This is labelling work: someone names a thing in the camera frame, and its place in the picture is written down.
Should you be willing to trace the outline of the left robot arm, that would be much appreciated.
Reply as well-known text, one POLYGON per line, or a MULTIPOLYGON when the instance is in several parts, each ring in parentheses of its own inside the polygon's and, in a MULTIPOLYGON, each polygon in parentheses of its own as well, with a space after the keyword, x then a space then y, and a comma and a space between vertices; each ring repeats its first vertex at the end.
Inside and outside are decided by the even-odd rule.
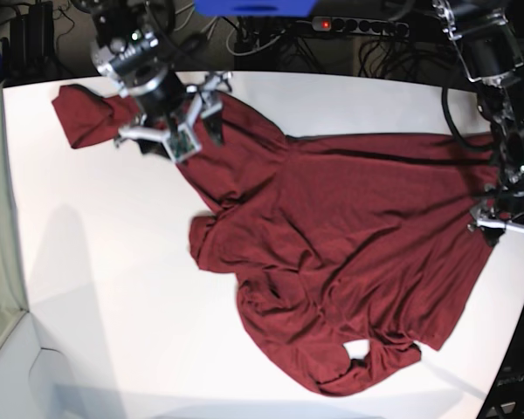
POLYGON ((455 70, 477 89, 477 108, 490 124, 492 141, 469 142, 456 128, 444 86, 441 104, 453 139, 476 153, 490 153, 497 168, 472 208, 470 230, 494 246, 507 232, 524 236, 524 58, 507 20, 506 1, 435 1, 444 34, 458 54, 455 70))

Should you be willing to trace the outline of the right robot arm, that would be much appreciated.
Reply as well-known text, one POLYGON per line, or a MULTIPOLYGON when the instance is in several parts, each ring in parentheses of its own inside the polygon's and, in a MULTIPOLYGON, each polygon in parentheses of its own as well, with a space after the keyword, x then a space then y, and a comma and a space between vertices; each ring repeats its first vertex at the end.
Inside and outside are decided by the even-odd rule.
POLYGON ((223 145, 217 89, 228 85, 231 73, 208 72, 203 83, 185 85, 173 69, 178 59, 195 57, 208 41, 207 30, 176 44, 170 37, 176 28, 170 1, 94 1, 88 9, 97 31, 91 48, 96 70, 138 107, 131 121, 116 123, 114 142, 135 141, 144 153, 160 152, 181 163, 202 149, 194 130, 201 121, 211 141, 223 145))

